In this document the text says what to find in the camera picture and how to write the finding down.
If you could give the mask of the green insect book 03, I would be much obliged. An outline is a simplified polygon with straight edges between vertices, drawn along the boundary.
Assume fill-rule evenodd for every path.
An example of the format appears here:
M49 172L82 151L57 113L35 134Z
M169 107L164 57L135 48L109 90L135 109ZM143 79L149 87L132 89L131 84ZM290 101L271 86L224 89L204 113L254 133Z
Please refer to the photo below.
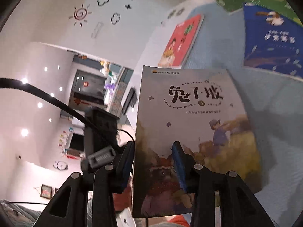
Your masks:
M302 27L302 22L286 0L249 0L249 2L275 11Z

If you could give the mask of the dark blue Aesop fables book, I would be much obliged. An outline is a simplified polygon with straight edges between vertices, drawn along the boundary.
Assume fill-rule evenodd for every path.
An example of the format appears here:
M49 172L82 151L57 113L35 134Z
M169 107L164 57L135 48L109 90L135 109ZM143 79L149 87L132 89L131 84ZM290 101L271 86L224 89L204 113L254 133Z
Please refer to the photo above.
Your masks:
M302 79L302 27L275 11L246 3L243 65Z

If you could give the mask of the red poetry book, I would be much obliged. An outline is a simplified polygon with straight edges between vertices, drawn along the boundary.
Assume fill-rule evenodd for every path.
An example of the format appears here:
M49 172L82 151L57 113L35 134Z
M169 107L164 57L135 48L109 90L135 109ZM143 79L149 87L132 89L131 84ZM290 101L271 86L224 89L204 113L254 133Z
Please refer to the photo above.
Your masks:
M204 20L197 14L177 24L158 62L161 68L182 68L185 64Z

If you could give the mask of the tan cover rabbit book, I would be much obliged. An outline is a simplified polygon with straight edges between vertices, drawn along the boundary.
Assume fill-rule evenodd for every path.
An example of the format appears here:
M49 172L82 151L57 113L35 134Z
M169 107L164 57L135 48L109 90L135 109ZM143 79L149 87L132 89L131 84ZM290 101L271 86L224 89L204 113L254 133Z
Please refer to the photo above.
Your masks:
M188 213L172 146L213 172L236 171L261 190L260 156L240 95L226 69L142 70L136 126L133 216Z

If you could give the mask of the blue quilted table mat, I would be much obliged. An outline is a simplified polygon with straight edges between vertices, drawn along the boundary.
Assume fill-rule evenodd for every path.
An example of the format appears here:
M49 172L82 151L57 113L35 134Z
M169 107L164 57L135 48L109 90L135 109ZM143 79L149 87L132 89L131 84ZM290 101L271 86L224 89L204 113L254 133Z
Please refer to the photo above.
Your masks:
M205 18L185 67L229 70L243 100L261 154L263 189L257 198L279 226L302 225L302 82L244 68L242 11L217 4L190 10Z

